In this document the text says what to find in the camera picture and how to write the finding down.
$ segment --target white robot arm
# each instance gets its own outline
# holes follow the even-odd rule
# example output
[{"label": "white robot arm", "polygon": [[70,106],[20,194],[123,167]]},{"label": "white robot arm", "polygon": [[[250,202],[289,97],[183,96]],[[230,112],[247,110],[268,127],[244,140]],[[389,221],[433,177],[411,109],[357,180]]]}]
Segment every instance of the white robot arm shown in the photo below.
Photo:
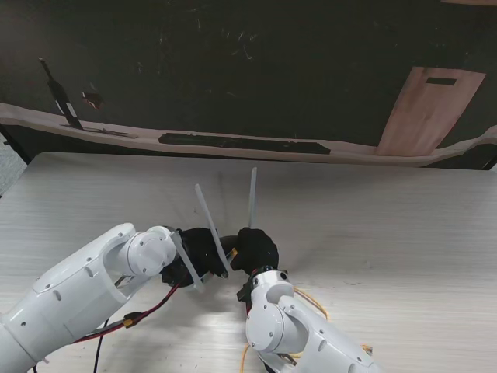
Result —
[{"label": "white robot arm", "polygon": [[[363,348],[294,298],[287,275],[267,270],[251,277],[248,343],[275,373],[381,373]],[[296,364],[281,357],[302,353]]]},{"label": "white robot arm", "polygon": [[[176,251],[167,228],[136,232],[126,223],[48,270],[0,317],[0,372],[24,373],[91,333],[168,266]],[[120,277],[126,280],[117,285]]]}]

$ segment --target table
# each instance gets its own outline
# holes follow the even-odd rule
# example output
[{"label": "table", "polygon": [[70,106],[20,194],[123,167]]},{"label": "table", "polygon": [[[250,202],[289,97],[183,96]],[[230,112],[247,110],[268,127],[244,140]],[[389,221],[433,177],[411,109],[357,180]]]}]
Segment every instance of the table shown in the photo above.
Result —
[{"label": "table", "polygon": [[[389,372],[491,371],[497,348],[497,176],[449,169],[44,153],[0,200],[0,312],[58,261],[114,225],[206,226],[200,183],[222,235],[255,226],[280,267]],[[245,344],[236,273],[205,294],[179,291],[139,326],[106,336],[99,371],[236,372]],[[159,278],[117,317],[145,310]],[[65,347],[39,372],[92,371],[96,342]],[[264,372],[253,351],[246,372]]]}]

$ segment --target black wire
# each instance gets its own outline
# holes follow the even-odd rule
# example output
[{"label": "black wire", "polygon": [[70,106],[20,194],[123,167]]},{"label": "black wire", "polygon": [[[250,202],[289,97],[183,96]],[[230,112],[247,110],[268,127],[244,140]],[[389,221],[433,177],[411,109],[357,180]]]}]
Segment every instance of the black wire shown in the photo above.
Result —
[{"label": "black wire", "polygon": [[[106,322],[103,324],[103,327],[105,328],[108,323],[109,323],[109,319],[106,320]],[[96,373],[96,371],[99,367],[100,347],[102,346],[102,340],[103,340],[103,336],[100,337],[99,346],[96,348],[95,367],[93,368],[93,373]]]}]

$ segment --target wooden board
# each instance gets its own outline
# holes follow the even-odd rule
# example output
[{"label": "wooden board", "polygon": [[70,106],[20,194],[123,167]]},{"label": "wooden board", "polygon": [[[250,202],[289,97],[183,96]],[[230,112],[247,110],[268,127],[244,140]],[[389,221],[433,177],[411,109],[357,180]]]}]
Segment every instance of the wooden board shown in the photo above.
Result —
[{"label": "wooden board", "polygon": [[455,125],[485,74],[412,68],[375,154],[430,155]]},{"label": "wooden board", "polygon": [[[114,225],[205,226],[195,183],[220,234],[236,234],[253,166],[255,227],[278,245],[280,268],[337,327],[373,346],[386,372],[495,370],[497,175],[483,171],[45,153],[0,200],[0,312]],[[238,371],[245,281],[236,273],[203,295],[178,291],[140,325],[104,338],[99,372]],[[111,321],[168,289],[154,279]],[[38,372],[89,373],[96,343],[59,350]],[[252,350],[245,372],[266,372]]]}]

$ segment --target black strip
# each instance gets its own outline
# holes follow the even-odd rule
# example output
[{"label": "black strip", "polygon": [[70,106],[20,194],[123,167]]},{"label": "black strip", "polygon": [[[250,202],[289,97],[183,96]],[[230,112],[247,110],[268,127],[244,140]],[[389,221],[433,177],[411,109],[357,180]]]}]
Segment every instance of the black strip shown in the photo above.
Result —
[{"label": "black strip", "polygon": [[212,146],[228,149],[267,150],[282,153],[329,154],[330,150],[317,142],[257,140],[251,138],[225,138],[198,134],[163,134],[161,144]]},{"label": "black strip", "polygon": [[432,78],[431,76],[427,78],[427,84],[440,84],[440,85],[454,85],[456,84],[457,79],[452,78]]},{"label": "black strip", "polygon": [[2,126],[1,123],[0,123],[0,134],[2,134],[3,137],[7,140],[12,150],[16,152],[27,165],[29,165],[33,159],[30,158],[27,155],[27,153],[24,152],[24,149],[17,143],[17,141],[10,135],[7,129],[4,126]]}]

